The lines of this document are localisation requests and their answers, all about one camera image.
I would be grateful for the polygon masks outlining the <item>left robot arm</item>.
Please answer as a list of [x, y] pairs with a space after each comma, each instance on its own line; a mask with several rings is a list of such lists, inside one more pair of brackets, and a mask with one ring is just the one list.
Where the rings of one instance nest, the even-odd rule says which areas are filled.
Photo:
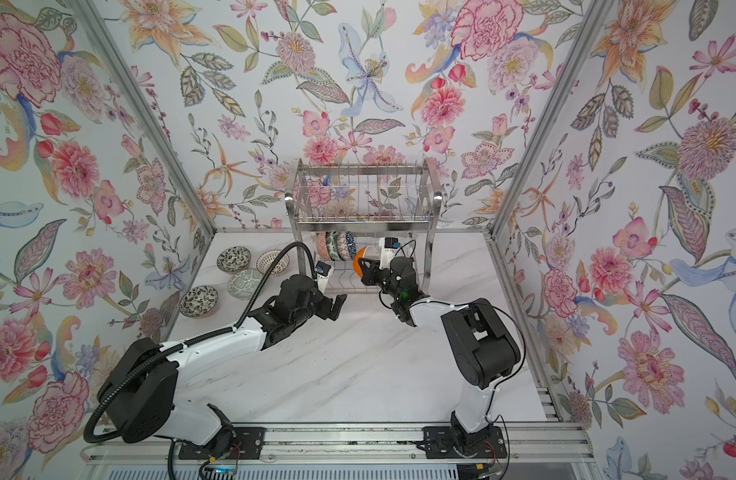
[[315, 279], [296, 274], [260, 307], [247, 305], [229, 326], [177, 342], [134, 342], [99, 389], [85, 441], [133, 444], [158, 437], [214, 456], [228, 453], [238, 442], [232, 421], [210, 396], [190, 391], [190, 384], [282, 342], [312, 317], [337, 320], [346, 300], [344, 294], [324, 295]]

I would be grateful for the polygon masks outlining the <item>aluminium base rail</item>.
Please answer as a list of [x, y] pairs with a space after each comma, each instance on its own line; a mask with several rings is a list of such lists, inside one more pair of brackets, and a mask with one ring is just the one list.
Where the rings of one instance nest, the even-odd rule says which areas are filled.
[[[285, 464], [424, 464], [425, 423], [266, 423], [256, 458], [245, 465]], [[499, 421], [502, 444], [512, 465], [528, 463], [593, 463], [593, 447], [582, 428], [563, 422]], [[169, 442], [150, 439], [138, 444], [112, 440], [81, 450], [86, 465], [162, 464]]]

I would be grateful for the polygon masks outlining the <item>dark floral patterned bowl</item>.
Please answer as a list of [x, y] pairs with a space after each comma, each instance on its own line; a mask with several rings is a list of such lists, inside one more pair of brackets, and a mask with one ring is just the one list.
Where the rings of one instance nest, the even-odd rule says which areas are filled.
[[245, 246], [233, 246], [223, 250], [216, 261], [218, 269], [227, 274], [236, 274], [248, 268], [252, 258]]

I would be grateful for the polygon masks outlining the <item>green geometric patterned bowl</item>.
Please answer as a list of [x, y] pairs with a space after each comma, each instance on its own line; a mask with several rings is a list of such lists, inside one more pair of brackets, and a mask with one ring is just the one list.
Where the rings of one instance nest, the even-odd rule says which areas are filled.
[[227, 292], [230, 296], [250, 300], [261, 284], [263, 274], [255, 269], [246, 269], [234, 274], [227, 282]]

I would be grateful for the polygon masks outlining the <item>pink bowl dark floral inside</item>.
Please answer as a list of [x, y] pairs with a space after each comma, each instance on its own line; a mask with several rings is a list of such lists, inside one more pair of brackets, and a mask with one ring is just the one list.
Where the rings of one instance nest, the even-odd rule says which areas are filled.
[[316, 236], [316, 250], [319, 257], [323, 261], [330, 261], [331, 256], [328, 250], [327, 236], [325, 232], [319, 232]]

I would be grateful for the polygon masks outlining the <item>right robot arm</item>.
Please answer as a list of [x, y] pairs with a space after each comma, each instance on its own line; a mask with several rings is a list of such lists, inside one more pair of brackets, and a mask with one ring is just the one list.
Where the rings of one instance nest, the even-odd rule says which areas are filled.
[[464, 384], [443, 446], [472, 455], [490, 442], [496, 390], [522, 368], [525, 342], [516, 340], [505, 325], [506, 313], [485, 298], [451, 303], [424, 293], [417, 284], [414, 263], [407, 257], [395, 257], [386, 267], [366, 258], [357, 265], [362, 283], [389, 296], [388, 308], [401, 322], [446, 335]]

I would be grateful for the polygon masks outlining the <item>black white floral bowl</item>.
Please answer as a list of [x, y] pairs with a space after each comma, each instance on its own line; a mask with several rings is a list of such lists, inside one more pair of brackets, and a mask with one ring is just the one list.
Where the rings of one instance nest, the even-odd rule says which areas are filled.
[[218, 290], [210, 285], [196, 286], [187, 291], [180, 300], [179, 312], [188, 318], [209, 315], [217, 306]]

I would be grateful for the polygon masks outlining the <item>stainless steel dish rack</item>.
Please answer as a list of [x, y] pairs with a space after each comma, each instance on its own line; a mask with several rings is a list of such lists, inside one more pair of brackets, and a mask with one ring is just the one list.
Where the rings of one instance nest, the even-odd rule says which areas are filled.
[[[297, 241], [316, 244], [319, 232], [352, 232], [358, 252], [378, 247], [381, 237], [397, 237], [400, 251], [415, 262], [419, 285], [431, 283], [434, 239], [444, 203], [439, 169], [421, 163], [370, 166], [290, 164], [284, 190], [286, 213]], [[340, 250], [329, 289], [336, 293], [370, 293]]]

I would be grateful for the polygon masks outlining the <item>brown white patterned bowl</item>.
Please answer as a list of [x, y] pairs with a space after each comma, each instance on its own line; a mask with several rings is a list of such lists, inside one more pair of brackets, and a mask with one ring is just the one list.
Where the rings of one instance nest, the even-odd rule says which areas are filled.
[[288, 253], [282, 255], [278, 249], [268, 250], [257, 259], [256, 269], [262, 274], [270, 271], [273, 276], [279, 276], [288, 269], [290, 262]]

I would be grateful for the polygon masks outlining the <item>green leaf patterned bowl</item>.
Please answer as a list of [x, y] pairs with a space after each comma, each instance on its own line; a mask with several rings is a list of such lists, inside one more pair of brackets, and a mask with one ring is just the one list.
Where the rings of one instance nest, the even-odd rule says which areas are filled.
[[332, 261], [342, 260], [339, 249], [339, 235], [337, 232], [326, 233], [326, 247]]

